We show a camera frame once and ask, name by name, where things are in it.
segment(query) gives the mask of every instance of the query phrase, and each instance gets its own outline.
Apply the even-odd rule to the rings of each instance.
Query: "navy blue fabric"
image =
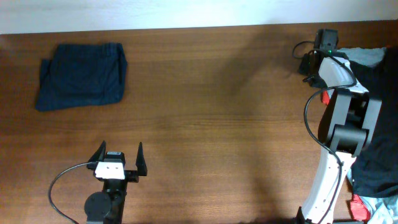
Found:
[[[121,44],[61,44],[40,67],[39,111],[121,101],[127,62]]]

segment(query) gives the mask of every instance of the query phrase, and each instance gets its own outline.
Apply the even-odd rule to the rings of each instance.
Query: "wooden table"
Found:
[[[199,29],[0,35],[2,223],[68,223],[47,189],[87,161],[102,140],[134,167],[144,143],[149,174],[129,184],[124,223],[238,223],[294,217],[307,197],[320,147],[303,124],[307,98],[292,47],[319,28],[338,29],[339,47],[397,44],[397,21]],[[40,59],[59,43],[123,44],[122,102],[39,113]],[[311,46],[298,49],[304,53]],[[314,132],[324,105],[314,101]],[[59,209],[85,223],[84,202],[102,189],[81,168],[53,190]],[[348,185],[335,218],[349,218]]]

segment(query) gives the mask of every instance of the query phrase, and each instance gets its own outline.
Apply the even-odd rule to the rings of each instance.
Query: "black cloth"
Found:
[[[39,111],[119,102],[127,62],[121,44],[61,44],[52,60],[43,60]]]
[[[370,146],[352,166],[353,192],[367,197],[398,194],[398,47],[387,49],[376,68],[350,62],[358,81],[382,106]]]

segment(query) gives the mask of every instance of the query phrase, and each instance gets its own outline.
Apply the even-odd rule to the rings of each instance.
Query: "wire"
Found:
[[[58,174],[58,176],[56,176],[56,177],[54,178],[54,180],[53,180],[53,181],[51,182],[51,184],[50,184],[48,196],[49,196],[49,202],[50,202],[51,206],[52,206],[52,207],[54,208],[54,210],[55,210],[56,212],[58,212],[61,216],[63,216],[64,218],[66,218],[67,220],[71,221],[71,222],[74,223],[74,224],[79,224],[79,223],[76,222],[74,219],[70,218],[69,216],[67,216],[66,214],[64,214],[63,212],[61,212],[61,211],[57,208],[57,206],[54,205],[54,203],[52,202],[52,199],[51,199],[51,190],[52,190],[52,187],[54,186],[55,182],[56,182],[63,174],[65,174],[65,173],[67,173],[68,171],[71,171],[71,170],[73,170],[73,169],[75,169],[75,168],[77,168],[77,167],[85,166],[85,165],[88,165],[88,164],[94,164],[94,163],[95,163],[95,162],[85,162],[85,163],[82,163],[82,164],[74,165],[73,167],[69,167],[69,168],[67,168],[66,170],[62,171],[60,174]]]
[[[298,44],[294,47],[294,49],[295,49],[298,45],[300,45],[300,44],[302,44],[302,43],[305,43],[305,42],[303,41],[303,42],[298,43]],[[337,59],[334,58],[333,56],[327,54],[325,51],[323,51],[323,50],[321,50],[321,49],[313,49],[313,50],[309,51],[308,54],[310,54],[310,53],[315,53],[315,52],[320,52],[320,53],[323,54],[325,57],[330,57],[330,58],[331,58],[332,60],[334,60],[338,65],[342,66],[342,67],[351,75],[351,78],[353,79],[352,84],[349,84],[349,85],[331,86],[331,87],[322,88],[321,90],[316,91],[312,96],[310,96],[310,98],[307,100],[307,102],[306,102],[306,104],[305,104],[305,106],[304,106],[304,113],[303,113],[303,115],[304,115],[304,124],[305,124],[305,127],[306,127],[308,133],[310,134],[310,136],[311,136],[319,145],[321,145],[321,147],[323,147],[324,149],[326,149],[331,155],[333,155],[333,156],[336,158],[336,161],[337,161],[337,164],[338,164],[338,167],[339,167],[339,173],[338,173],[338,179],[337,179],[336,189],[335,189],[335,191],[334,191],[334,193],[333,193],[333,196],[331,197],[331,201],[330,201],[330,204],[329,204],[329,206],[328,206],[328,209],[326,210],[325,214],[323,214],[323,216],[321,217],[320,221],[318,222],[318,224],[320,224],[320,223],[325,219],[325,217],[328,215],[328,213],[329,213],[329,211],[330,211],[330,209],[331,209],[331,206],[333,205],[333,201],[335,200],[335,198],[336,198],[336,196],[337,196],[337,191],[338,191],[338,188],[339,188],[338,186],[340,185],[341,178],[342,178],[342,175],[343,175],[343,171],[342,171],[342,170],[343,170],[343,163],[341,162],[340,158],[337,156],[336,152],[332,151],[332,150],[329,149],[326,145],[324,145],[324,144],[314,135],[314,133],[311,131],[310,126],[309,126],[309,124],[308,124],[308,119],[307,119],[308,106],[310,105],[310,102],[314,99],[314,97],[316,97],[316,96],[319,95],[320,93],[323,93],[324,91],[328,91],[328,90],[335,90],[336,88],[349,88],[349,87],[355,86],[355,85],[357,84],[357,81],[356,81],[356,77],[355,77],[354,73],[353,73],[349,68],[347,68],[343,63],[341,63],[339,60],[337,60]]]
[[[303,57],[297,57],[294,55],[294,52],[296,50],[296,47],[302,45],[302,44],[315,44],[315,41],[309,41],[309,40],[305,40],[305,41],[301,41],[300,43],[296,44],[296,46],[294,46],[293,51],[292,51],[292,57],[296,58],[296,59],[303,59]]]

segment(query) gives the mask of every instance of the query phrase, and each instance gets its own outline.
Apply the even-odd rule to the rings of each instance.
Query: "white wall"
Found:
[[[0,0],[0,34],[386,19],[397,0]]]

